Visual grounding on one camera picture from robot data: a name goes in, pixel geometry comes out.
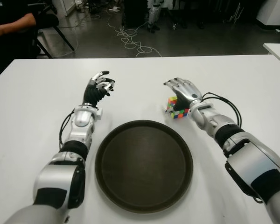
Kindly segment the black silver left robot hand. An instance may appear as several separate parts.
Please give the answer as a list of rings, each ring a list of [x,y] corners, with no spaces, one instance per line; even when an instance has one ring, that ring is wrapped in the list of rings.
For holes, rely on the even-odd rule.
[[[84,92],[83,104],[96,107],[105,96],[110,96],[109,92],[113,91],[115,81],[105,77],[109,73],[109,71],[98,72],[89,80]]]

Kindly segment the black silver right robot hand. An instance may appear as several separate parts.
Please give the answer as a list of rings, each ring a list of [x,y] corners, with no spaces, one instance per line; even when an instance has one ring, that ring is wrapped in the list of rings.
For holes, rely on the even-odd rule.
[[[169,87],[177,97],[177,101],[173,106],[174,111],[190,109],[195,103],[202,100],[202,94],[197,87],[189,80],[176,77],[163,83]]]

